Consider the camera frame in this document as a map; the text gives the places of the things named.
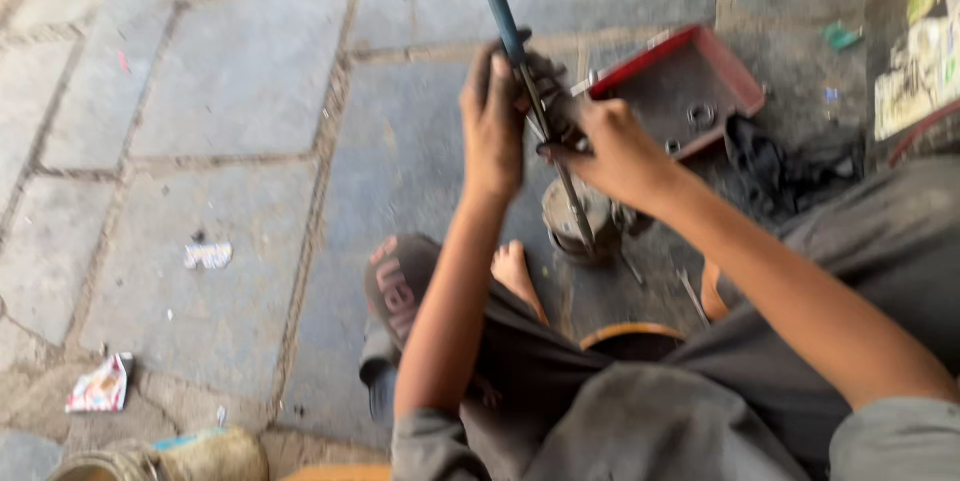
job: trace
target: fingernail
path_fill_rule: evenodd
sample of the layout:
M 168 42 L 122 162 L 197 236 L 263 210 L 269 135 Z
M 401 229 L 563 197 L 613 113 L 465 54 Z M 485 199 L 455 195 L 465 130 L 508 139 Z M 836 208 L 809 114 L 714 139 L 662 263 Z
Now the fingernail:
M 506 55 L 497 53 L 493 56 L 493 73 L 499 78 L 507 78 L 512 71 L 513 69 L 510 68 L 510 63 L 507 61 Z

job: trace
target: sleeve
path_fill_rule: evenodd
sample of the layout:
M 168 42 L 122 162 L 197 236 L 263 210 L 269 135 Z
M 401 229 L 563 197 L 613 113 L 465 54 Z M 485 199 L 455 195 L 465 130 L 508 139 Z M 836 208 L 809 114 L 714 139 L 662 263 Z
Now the sleeve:
M 884 398 L 847 417 L 830 442 L 833 481 L 956 480 L 960 406 Z
M 416 410 L 393 424 L 394 481 L 490 481 L 467 447 L 461 420 L 439 410 Z

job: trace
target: left hand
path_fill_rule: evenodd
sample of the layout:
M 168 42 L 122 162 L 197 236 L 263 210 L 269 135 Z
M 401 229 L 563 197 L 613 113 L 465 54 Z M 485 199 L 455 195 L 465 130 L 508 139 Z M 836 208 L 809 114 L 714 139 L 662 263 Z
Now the left hand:
M 463 196 L 506 205 L 523 184 L 523 117 L 519 87 L 500 42 L 473 59 L 460 93 Z

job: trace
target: gray shirt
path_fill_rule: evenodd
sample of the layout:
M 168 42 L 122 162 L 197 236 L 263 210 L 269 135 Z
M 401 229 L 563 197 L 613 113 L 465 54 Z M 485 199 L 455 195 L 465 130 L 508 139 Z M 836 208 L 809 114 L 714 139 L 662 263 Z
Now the gray shirt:
M 832 479 L 960 479 L 960 406 L 876 401 L 830 444 Z M 393 479 L 489 479 L 459 418 L 420 410 L 393 429 Z M 525 481 L 807 479 L 736 393 L 660 364 L 614 364 L 591 379 L 530 465 Z

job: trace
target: gray pavement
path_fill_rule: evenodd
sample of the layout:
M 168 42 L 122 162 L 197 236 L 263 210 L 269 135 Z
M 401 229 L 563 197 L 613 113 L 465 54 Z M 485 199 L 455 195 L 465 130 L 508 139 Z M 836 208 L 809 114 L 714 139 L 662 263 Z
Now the gray pavement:
M 571 83 L 671 27 L 714 27 L 774 91 L 759 118 L 788 142 L 827 126 L 825 87 L 841 123 L 864 123 L 862 48 L 835 53 L 817 30 L 857 25 L 865 1 L 510 0 Z M 11 0 L 0 15 L 0 457 L 35 457 L 10 464 L 42 478 L 63 452 L 212 426 L 224 405 L 263 434 L 274 478 L 385 460 L 355 374 L 359 279 L 384 236 L 447 231 L 456 96 L 496 35 L 486 1 Z M 673 270 L 692 275 L 696 252 L 661 227 L 630 243 L 640 293 L 622 268 L 571 270 L 540 218 L 554 173 L 528 147 L 503 237 L 527 245 L 551 323 L 692 332 Z M 233 244 L 227 268 L 184 267 L 200 232 Z M 625 308 L 590 311 L 608 298 Z M 129 407 L 68 416 L 102 345 L 137 356 Z

